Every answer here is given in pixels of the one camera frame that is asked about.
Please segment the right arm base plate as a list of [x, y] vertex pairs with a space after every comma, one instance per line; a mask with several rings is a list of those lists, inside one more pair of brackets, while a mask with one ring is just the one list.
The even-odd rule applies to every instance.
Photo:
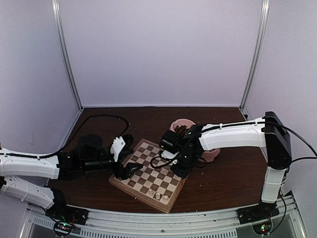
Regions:
[[280, 214], [276, 205], [255, 205], [240, 208], [237, 211], [240, 224], [253, 223], [260, 220], [269, 219]]

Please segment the pink double bowl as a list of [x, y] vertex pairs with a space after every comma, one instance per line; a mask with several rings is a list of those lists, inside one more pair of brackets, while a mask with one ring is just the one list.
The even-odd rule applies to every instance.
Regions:
[[[196, 123], [189, 119], [177, 119], [171, 123], [169, 129], [174, 132], [178, 132], [181, 127], [186, 127], [189, 129], [191, 126]], [[206, 151], [202, 154], [202, 158], [206, 160], [207, 163], [214, 161], [214, 159], [220, 154], [220, 148], [212, 149], [210, 151]]]

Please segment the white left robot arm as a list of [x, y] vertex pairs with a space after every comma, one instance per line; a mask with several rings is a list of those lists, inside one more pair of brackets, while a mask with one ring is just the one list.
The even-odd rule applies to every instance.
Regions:
[[73, 180], [88, 174], [111, 170], [116, 178], [126, 180], [143, 166], [138, 163], [124, 165], [122, 159], [133, 153], [134, 142], [127, 134], [113, 140], [109, 149], [103, 148], [103, 140], [95, 134], [80, 137], [70, 152], [53, 154], [18, 153], [0, 150], [0, 191], [54, 213], [60, 220], [71, 216], [63, 192], [58, 189], [39, 187], [26, 177], [42, 177], [55, 180]]

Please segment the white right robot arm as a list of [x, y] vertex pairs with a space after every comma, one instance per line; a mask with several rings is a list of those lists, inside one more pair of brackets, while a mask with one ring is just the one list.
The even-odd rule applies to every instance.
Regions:
[[249, 121], [194, 124], [184, 135], [167, 130], [159, 142], [161, 156], [173, 163], [172, 171], [185, 178], [206, 151], [231, 147], [259, 147], [267, 152], [267, 170], [261, 203], [254, 215], [264, 219], [273, 211], [283, 178], [292, 162], [289, 132], [276, 113], [266, 112], [262, 118]]

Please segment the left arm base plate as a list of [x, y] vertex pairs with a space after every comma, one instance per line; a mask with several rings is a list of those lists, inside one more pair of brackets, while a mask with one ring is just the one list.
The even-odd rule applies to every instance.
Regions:
[[82, 208], [66, 206], [63, 209], [45, 209], [45, 214], [55, 221], [64, 221], [75, 225], [85, 225], [89, 211]]

